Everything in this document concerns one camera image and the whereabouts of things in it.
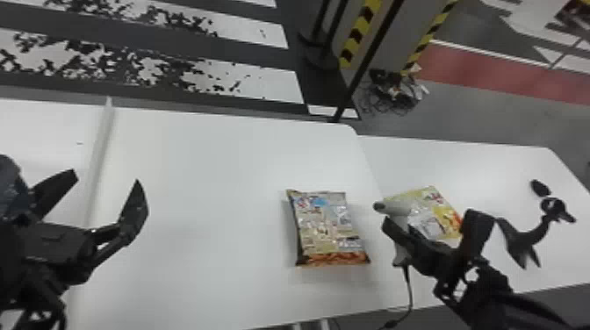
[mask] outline hazard stripe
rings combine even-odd
[[[355,54],[361,47],[363,38],[371,28],[371,21],[381,8],[382,0],[365,0],[363,8],[358,14],[355,24],[352,27],[349,38],[344,42],[340,54],[341,68],[349,68]]]
[[[435,20],[430,25],[430,28],[428,29],[426,34],[422,37],[422,39],[418,43],[418,46],[416,47],[414,52],[407,59],[406,64],[404,65],[404,68],[400,72],[401,75],[408,75],[409,74],[410,69],[414,66],[414,64],[418,61],[418,59],[420,59],[422,52],[424,52],[424,50],[428,46],[428,43],[435,37],[436,32],[441,28],[441,25],[443,25],[444,21],[449,16],[450,11],[452,11],[453,8],[455,8],[455,5],[458,2],[459,2],[459,0],[449,0],[447,2],[447,4],[444,6],[444,8],[442,9],[441,13],[438,14],[438,16],[436,16]]]

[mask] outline black mechanical arm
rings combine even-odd
[[[76,173],[67,170],[28,188],[19,172],[0,155],[0,315],[23,311],[15,330],[65,329],[61,295],[133,242],[148,203],[136,181],[114,224],[82,229],[47,223],[43,218],[76,184]]]
[[[572,329],[547,306],[513,293],[508,278],[490,266],[481,251],[496,218],[468,210],[464,215],[459,247],[428,240],[407,224],[409,209],[392,201],[377,202],[374,209],[387,217],[382,231],[396,245],[395,267],[415,268],[436,279],[434,295],[465,324],[475,330]],[[474,272],[477,279],[468,280]],[[463,294],[457,292],[464,284]]]

